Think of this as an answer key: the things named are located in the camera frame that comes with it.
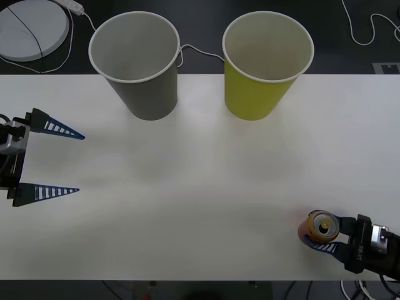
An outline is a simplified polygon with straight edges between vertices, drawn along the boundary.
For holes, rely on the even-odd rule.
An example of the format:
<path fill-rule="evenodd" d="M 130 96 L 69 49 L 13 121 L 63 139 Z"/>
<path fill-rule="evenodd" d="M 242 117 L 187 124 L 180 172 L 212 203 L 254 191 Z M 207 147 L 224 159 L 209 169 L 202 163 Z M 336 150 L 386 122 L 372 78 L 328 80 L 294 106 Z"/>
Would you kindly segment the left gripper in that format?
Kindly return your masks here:
<path fill-rule="evenodd" d="M 1 190 L 8 189 L 7 199 L 21 207 L 79 192 L 79 188 L 20 183 L 30 130 L 84 140 L 85 136 L 59 122 L 40 109 L 26 113 L 26 119 L 1 117 Z"/>

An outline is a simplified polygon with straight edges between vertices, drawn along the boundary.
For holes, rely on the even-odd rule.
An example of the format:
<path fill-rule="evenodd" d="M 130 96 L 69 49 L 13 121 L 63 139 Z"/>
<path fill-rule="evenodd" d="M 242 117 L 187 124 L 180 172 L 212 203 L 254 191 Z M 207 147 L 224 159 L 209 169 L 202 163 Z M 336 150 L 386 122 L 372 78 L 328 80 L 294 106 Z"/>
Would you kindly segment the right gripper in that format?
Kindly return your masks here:
<path fill-rule="evenodd" d="M 339 232 L 349 236 L 349 242 L 315 242 L 308 236 L 303 241 L 311 249 L 329 254 L 344 264 L 346 270 L 360 274 L 366 268 L 368 254 L 371 251 L 372 221 L 369 217 L 359 214 L 354 217 L 336 216 Z"/>

